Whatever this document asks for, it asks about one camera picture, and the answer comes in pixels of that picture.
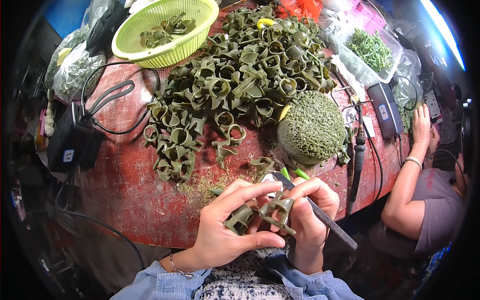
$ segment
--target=headphones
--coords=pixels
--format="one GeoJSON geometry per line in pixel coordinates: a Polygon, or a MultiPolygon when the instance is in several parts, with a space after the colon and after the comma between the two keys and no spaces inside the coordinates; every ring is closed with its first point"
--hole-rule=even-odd
{"type": "Polygon", "coordinates": [[[472,99],[467,99],[463,103],[463,119],[462,119],[462,132],[461,132],[461,152],[463,155],[463,172],[467,176],[472,175],[472,166],[473,166],[473,132],[472,132],[472,121],[473,121],[473,107],[472,99]]]}

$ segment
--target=green plastic basket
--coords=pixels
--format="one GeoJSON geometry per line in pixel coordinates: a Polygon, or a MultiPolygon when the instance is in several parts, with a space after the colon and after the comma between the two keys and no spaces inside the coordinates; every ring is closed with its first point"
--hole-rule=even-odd
{"type": "Polygon", "coordinates": [[[115,33],[112,52],[143,68],[171,66],[194,53],[206,41],[210,26],[218,17],[214,0],[159,0],[131,15],[115,33]],[[196,28],[183,36],[173,35],[165,45],[149,48],[140,33],[158,29],[160,22],[185,12],[182,20],[195,20],[196,28]]]}

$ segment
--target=worn red tabletop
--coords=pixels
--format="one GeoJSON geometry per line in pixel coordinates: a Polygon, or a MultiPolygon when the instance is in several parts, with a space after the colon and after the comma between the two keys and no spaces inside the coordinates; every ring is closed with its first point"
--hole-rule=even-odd
{"type": "MultiPolygon", "coordinates": [[[[226,12],[220,12],[210,34],[221,32],[221,23],[226,12]]],[[[161,79],[165,79],[171,68],[157,70],[161,79]]],[[[107,67],[98,83],[89,107],[104,91],[131,79],[134,90],[104,106],[95,117],[102,125],[111,130],[125,130],[136,123],[150,102],[154,76],[151,71],[137,65],[115,65],[107,67]]],[[[334,93],[341,107],[347,106],[348,97],[341,91],[334,93]]],[[[384,140],[372,105],[367,104],[364,115],[373,119],[375,137],[373,142],[379,152],[384,170],[384,182],[381,195],[392,189],[400,171],[398,144],[393,139],[384,140]]],[[[79,174],[84,211],[125,234],[129,239],[144,244],[166,247],[191,247],[196,238],[200,210],[211,197],[205,196],[202,187],[229,184],[238,177],[252,179],[253,170],[250,159],[268,154],[264,137],[272,134],[261,132],[254,126],[243,126],[247,137],[237,147],[238,155],[225,159],[228,171],[220,168],[215,161],[215,150],[211,146],[214,140],[220,140],[215,126],[206,124],[204,135],[200,138],[204,145],[196,157],[195,171],[190,182],[178,187],[176,182],[163,182],[152,170],[157,159],[153,147],[144,148],[143,127],[147,118],[134,131],[125,135],[106,133],[94,169],[79,174]]],[[[408,154],[408,140],[403,139],[403,157],[408,154]]],[[[321,165],[304,170],[311,177],[317,176],[339,194],[340,208],[336,220],[345,216],[348,184],[348,168],[336,164],[336,156],[321,165]]],[[[375,199],[380,186],[380,169],[375,153],[367,143],[363,172],[361,174],[358,197],[354,211],[358,211],[375,199]]],[[[103,228],[99,230],[112,234],[103,228]]]]}

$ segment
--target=round sponge ball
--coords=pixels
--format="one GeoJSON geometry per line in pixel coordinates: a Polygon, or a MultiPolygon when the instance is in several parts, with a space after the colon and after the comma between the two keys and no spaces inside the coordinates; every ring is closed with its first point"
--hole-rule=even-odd
{"type": "Polygon", "coordinates": [[[291,105],[276,133],[288,156],[314,165],[337,154],[345,139],[345,124],[333,100],[320,92],[305,91],[291,105]]]}

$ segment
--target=silver bangle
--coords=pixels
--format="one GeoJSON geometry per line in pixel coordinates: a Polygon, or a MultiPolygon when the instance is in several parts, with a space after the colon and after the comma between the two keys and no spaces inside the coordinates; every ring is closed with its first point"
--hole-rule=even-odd
{"type": "Polygon", "coordinates": [[[421,162],[420,162],[418,159],[416,159],[415,157],[408,156],[407,158],[405,158],[405,161],[413,161],[414,163],[416,163],[417,165],[419,165],[420,171],[422,170],[421,162]]]}
{"type": "Polygon", "coordinates": [[[170,252],[170,263],[172,264],[172,268],[177,271],[178,273],[182,274],[183,276],[185,276],[188,280],[192,279],[195,275],[192,274],[192,273],[186,273],[186,272],[183,272],[183,271],[180,271],[179,269],[177,269],[175,267],[175,265],[173,264],[173,252],[170,252]]]}

